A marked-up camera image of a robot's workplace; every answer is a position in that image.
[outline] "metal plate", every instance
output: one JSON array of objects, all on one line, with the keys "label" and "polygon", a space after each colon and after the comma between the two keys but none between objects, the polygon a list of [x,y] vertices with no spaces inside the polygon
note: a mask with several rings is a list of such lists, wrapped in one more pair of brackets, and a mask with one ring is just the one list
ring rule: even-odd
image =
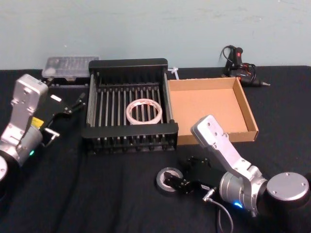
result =
[{"label": "metal plate", "polygon": [[309,190],[309,182],[294,172],[280,173],[267,184],[268,193],[278,200],[291,201],[302,198]]}]

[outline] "black table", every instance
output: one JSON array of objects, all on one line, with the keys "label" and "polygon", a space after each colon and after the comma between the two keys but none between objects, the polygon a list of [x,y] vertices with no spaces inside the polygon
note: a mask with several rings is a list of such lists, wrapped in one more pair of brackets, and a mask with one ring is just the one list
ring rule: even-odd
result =
[{"label": "black table", "polygon": [[[0,132],[8,123],[15,80],[40,70],[0,71]],[[219,68],[185,68],[181,79],[219,77]],[[283,171],[305,174],[311,168],[311,68],[258,67],[270,87],[245,88],[259,135],[256,142],[236,143],[242,157],[266,178]],[[83,88],[53,88],[68,103]],[[169,198],[155,188],[157,172],[177,166],[178,158],[206,156],[199,146],[177,151],[84,156],[80,122],[59,122],[60,139],[44,153],[36,151],[23,167],[9,208],[1,210],[1,233],[214,233],[215,207],[202,196]],[[237,233],[279,232],[273,223],[252,219],[226,205]],[[229,224],[225,215],[222,223]]]}]

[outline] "clear tape roll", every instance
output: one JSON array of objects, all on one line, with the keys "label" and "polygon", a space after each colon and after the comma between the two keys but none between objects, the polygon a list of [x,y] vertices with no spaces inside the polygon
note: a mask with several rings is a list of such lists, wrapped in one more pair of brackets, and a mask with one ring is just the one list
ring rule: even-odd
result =
[{"label": "clear tape roll", "polygon": [[[139,105],[143,105],[143,104],[153,106],[157,109],[157,115],[155,116],[155,118],[153,118],[152,120],[148,120],[148,121],[139,121],[139,120],[136,120],[132,117],[131,112],[132,112],[133,108],[135,108],[136,106],[139,106]],[[158,104],[154,100],[138,99],[138,100],[135,100],[135,101],[129,103],[129,105],[127,106],[126,118],[133,125],[157,124],[162,118],[162,108],[161,108],[160,104]]]}]

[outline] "open cardboard tray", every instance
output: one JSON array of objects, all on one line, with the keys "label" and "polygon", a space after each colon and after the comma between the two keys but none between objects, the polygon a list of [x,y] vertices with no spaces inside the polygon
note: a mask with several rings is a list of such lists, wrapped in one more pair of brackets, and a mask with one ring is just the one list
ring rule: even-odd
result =
[{"label": "open cardboard tray", "polygon": [[197,144],[190,132],[200,118],[214,115],[231,142],[254,141],[258,127],[237,78],[169,80],[178,145]]}]

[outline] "metal rack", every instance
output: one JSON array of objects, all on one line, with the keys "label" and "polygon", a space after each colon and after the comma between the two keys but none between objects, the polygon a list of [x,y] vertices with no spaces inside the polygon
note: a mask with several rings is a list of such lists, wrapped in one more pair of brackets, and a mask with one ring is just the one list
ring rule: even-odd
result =
[{"label": "metal rack", "polygon": [[[174,122],[168,95],[165,59],[93,61],[86,127],[82,132],[90,152],[105,150],[173,150],[178,125]],[[157,101],[163,110],[158,124],[130,125],[127,105],[137,99]],[[140,121],[156,116],[155,108],[137,106],[133,118]]]}]

